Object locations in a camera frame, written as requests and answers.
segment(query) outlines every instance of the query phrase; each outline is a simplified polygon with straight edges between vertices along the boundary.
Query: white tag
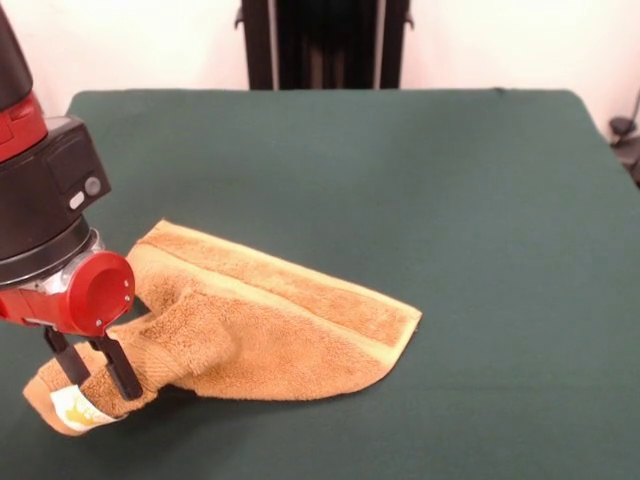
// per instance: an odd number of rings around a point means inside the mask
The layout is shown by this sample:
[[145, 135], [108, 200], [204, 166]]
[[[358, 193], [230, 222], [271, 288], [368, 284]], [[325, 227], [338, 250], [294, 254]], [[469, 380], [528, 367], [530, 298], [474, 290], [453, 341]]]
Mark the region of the white tag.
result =
[[52, 392], [51, 401], [60, 420], [76, 432], [86, 432], [92, 428], [122, 420], [122, 418], [111, 418], [98, 410], [87, 400], [77, 385]]

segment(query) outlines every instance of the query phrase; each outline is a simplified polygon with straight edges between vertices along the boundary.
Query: table surface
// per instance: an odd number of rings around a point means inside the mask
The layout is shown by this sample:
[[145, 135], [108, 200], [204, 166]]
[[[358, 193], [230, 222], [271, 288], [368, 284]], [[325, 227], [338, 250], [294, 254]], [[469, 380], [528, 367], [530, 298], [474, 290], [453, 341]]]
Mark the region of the table surface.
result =
[[563, 91], [87, 92], [126, 253], [194, 227], [424, 312], [397, 367], [307, 404], [162, 397], [79, 439], [21, 391], [0, 326], [0, 476], [625, 479], [640, 471], [638, 192]]

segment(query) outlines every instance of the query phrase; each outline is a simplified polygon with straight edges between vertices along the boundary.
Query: red cap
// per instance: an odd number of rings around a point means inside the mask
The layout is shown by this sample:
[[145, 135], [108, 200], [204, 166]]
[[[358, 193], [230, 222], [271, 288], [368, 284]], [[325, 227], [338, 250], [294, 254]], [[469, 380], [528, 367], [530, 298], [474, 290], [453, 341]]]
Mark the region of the red cap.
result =
[[87, 258], [73, 273], [60, 298], [63, 331], [87, 337], [102, 336], [105, 329], [133, 306], [135, 282], [127, 260], [113, 252]]

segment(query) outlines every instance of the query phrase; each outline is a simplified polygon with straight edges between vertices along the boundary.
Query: terry cloth towel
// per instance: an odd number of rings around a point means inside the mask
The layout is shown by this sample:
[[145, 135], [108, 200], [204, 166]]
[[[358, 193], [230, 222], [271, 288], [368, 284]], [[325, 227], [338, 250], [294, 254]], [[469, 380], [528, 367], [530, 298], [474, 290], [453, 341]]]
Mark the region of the terry cloth towel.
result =
[[353, 393], [391, 371], [422, 316], [381, 293], [166, 220], [127, 258], [150, 313], [109, 334], [144, 394], [123, 400], [103, 355], [81, 342], [91, 372], [82, 386], [70, 385], [52, 359], [24, 389], [60, 433], [122, 420], [166, 385], [236, 400]]

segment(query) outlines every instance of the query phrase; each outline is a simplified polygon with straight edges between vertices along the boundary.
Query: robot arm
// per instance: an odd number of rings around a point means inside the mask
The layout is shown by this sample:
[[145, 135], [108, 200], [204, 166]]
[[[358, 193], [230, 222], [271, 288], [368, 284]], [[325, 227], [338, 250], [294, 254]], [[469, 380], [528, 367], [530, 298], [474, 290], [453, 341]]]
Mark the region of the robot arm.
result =
[[44, 327], [69, 380], [89, 371], [65, 334], [104, 353], [123, 398], [142, 387], [106, 329], [133, 306], [126, 259], [105, 250], [83, 212], [111, 187], [84, 123], [44, 118], [33, 79], [0, 6], [0, 318]]

